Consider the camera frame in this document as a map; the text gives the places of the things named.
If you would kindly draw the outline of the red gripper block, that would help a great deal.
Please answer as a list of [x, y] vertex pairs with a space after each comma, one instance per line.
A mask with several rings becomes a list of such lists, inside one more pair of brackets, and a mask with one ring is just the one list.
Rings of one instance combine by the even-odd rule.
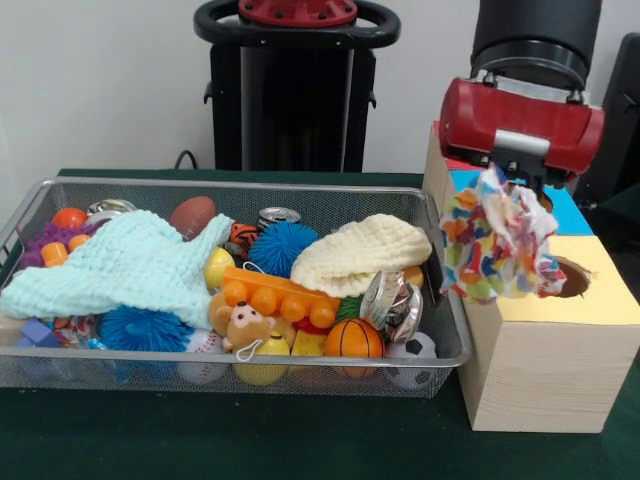
[[456, 78], [442, 102], [438, 135], [444, 156], [482, 167], [494, 163], [541, 195], [545, 183], [567, 183], [589, 169], [604, 124], [604, 111], [589, 105]]

